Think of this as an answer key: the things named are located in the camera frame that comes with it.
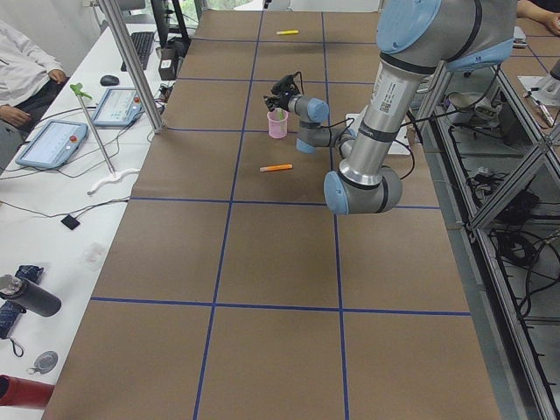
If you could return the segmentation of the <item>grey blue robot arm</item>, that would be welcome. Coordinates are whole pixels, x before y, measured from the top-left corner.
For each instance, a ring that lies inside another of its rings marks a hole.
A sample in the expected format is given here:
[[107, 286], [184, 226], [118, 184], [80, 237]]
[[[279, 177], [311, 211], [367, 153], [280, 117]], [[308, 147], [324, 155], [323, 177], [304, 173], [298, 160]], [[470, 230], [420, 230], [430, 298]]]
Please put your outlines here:
[[354, 146], [356, 133], [347, 126], [347, 121], [326, 126], [330, 109], [328, 104], [318, 98], [304, 94], [301, 72], [285, 75], [264, 96], [269, 111], [282, 109], [296, 115], [299, 119], [296, 147], [307, 154], [317, 148], [334, 148], [342, 158], [347, 158]]

